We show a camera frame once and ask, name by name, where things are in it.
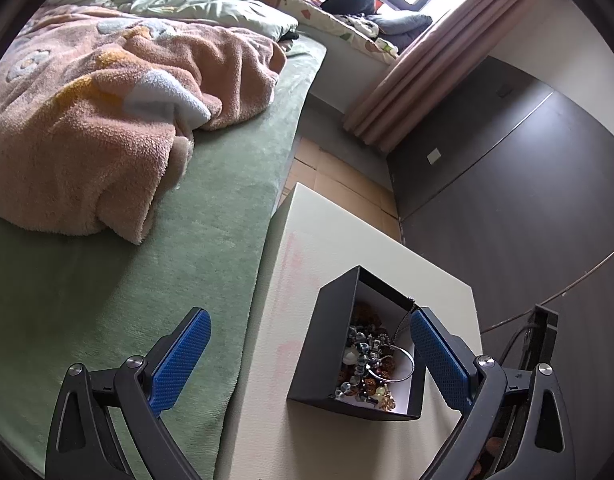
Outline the pink fleece blanket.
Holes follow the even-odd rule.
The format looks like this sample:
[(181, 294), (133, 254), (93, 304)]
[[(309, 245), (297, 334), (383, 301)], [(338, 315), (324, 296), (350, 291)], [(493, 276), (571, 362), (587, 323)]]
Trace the pink fleece blanket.
[(44, 6), (0, 60), (0, 218), (142, 243), (196, 131), (267, 110), (285, 62), (245, 28)]

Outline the light green quilt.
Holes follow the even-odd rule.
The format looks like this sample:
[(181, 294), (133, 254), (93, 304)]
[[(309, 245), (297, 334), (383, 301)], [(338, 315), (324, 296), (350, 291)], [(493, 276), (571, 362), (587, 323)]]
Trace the light green quilt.
[(47, 0), (51, 6), (101, 6), (101, 8), (172, 20), (204, 20), (222, 26), (251, 29), (278, 41), (295, 32), (298, 21), (257, 0)]

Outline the white side table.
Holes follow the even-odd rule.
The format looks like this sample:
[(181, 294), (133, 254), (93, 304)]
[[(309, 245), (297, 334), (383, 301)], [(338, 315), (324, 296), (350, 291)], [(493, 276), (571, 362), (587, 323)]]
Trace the white side table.
[(367, 292), (361, 271), (482, 352), (470, 286), (297, 186), (270, 222), (217, 478), (418, 479), (432, 463), (459, 420), (432, 379), (408, 396), (422, 411), (414, 420), (362, 419), (289, 397), (304, 349), (316, 351), (318, 386), (334, 390), (351, 313)]

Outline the white wall socket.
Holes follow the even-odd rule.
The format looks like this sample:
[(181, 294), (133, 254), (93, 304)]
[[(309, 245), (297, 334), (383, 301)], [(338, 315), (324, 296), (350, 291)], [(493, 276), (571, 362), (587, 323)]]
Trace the white wall socket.
[(429, 162), (429, 165), (436, 164), (439, 159), (441, 159), (441, 152), (438, 150), (438, 148), (434, 148), (433, 151), (427, 154), (427, 161)]

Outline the black power strip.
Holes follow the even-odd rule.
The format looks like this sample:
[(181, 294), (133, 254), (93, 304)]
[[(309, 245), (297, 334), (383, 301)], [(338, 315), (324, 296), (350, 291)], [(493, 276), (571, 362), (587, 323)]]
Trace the black power strip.
[(543, 363), (550, 364), (553, 356), (558, 326), (558, 313), (545, 307), (532, 309), (526, 325), (520, 370), (535, 370)]

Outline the black jewelry box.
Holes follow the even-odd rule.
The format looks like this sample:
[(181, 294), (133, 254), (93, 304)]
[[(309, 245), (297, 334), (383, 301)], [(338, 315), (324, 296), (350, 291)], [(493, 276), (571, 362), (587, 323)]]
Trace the black jewelry box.
[(421, 417), (415, 302), (362, 266), (319, 290), (287, 398), (368, 420)]

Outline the flattened cardboard sheet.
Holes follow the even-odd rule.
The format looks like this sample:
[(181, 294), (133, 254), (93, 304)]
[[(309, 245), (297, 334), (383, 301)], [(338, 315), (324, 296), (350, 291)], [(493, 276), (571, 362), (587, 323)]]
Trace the flattened cardboard sheet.
[(299, 136), (294, 145), (279, 203), (300, 183), (400, 242), (401, 229), (392, 191), (324, 151), (312, 140)]

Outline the green bed mattress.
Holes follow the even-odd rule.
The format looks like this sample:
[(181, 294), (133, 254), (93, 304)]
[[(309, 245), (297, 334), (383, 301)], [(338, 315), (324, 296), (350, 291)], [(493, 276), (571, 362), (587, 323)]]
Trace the green bed mattress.
[(268, 110), (196, 135), (187, 172), (140, 245), (110, 231), (24, 231), (0, 218), (0, 437), (34, 471), (44, 469), (71, 364), (117, 367), (200, 307), (211, 340), (163, 418), (193, 468), (213, 477), (269, 221), (324, 57), (322, 44), (299, 38)]

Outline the grey pillow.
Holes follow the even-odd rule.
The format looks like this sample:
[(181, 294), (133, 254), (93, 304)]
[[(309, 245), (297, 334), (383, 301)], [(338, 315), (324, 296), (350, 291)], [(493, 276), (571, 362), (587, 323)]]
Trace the grey pillow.
[(379, 28), (379, 37), (393, 44), (399, 53), (433, 23), (429, 15), (407, 10), (371, 15), (369, 20)]

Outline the right pink curtain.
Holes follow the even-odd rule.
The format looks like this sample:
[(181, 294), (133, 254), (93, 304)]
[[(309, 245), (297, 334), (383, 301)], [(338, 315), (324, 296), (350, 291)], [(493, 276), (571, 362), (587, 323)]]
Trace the right pink curtain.
[(535, 0), (463, 0), (347, 110), (343, 128), (390, 153), (523, 18)]

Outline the black backpack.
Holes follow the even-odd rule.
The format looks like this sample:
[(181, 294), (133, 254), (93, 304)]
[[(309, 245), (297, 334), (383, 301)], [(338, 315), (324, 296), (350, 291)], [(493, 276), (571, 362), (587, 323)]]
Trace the black backpack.
[(373, 15), (375, 0), (325, 0), (321, 9), (335, 15)]

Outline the patterned window seat cushion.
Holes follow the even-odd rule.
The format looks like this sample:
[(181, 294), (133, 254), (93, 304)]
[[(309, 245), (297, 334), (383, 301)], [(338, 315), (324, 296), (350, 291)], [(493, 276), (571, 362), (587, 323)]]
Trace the patterned window seat cushion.
[(397, 49), (381, 38), (373, 40), (363, 32), (304, 0), (259, 0), (293, 16), (299, 24), (342, 39), (354, 49), (389, 65), (398, 58)]

